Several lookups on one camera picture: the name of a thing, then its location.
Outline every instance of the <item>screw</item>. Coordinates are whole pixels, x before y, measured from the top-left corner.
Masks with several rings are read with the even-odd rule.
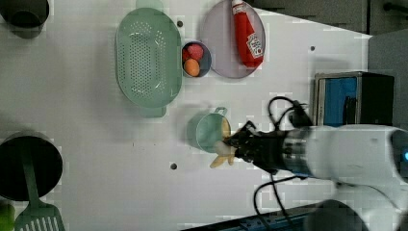
[[[171,164],[170,168],[171,168],[172,170],[175,170],[175,169],[177,169],[177,165],[176,165],[175,163],[173,163],[173,164]]]

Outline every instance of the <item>orange fruit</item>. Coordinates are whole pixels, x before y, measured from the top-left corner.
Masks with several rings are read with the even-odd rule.
[[[198,76],[200,73],[200,64],[194,59],[188,59],[184,63],[184,70],[193,77]]]

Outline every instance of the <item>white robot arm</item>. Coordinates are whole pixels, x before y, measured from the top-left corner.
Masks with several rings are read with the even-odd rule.
[[[248,121],[224,142],[237,148],[236,157],[268,172],[283,169],[337,183],[333,197],[308,216],[306,229],[392,231],[400,226],[408,209],[406,131],[380,125],[255,130]]]

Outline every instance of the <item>white cap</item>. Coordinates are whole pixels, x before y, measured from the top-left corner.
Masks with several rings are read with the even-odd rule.
[[[238,5],[238,4],[241,4],[241,3],[243,3],[243,0],[232,0],[232,6],[233,7]]]

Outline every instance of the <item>black pot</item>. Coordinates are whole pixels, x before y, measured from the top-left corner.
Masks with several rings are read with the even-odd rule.
[[[0,0],[0,13],[17,36],[32,39],[48,18],[49,4],[47,0]]]
[[[27,153],[20,153],[20,146]],[[20,154],[31,155],[38,188],[44,196],[57,186],[63,173],[63,159],[57,147],[40,133],[17,133],[0,145],[0,196],[28,201],[27,184]]]

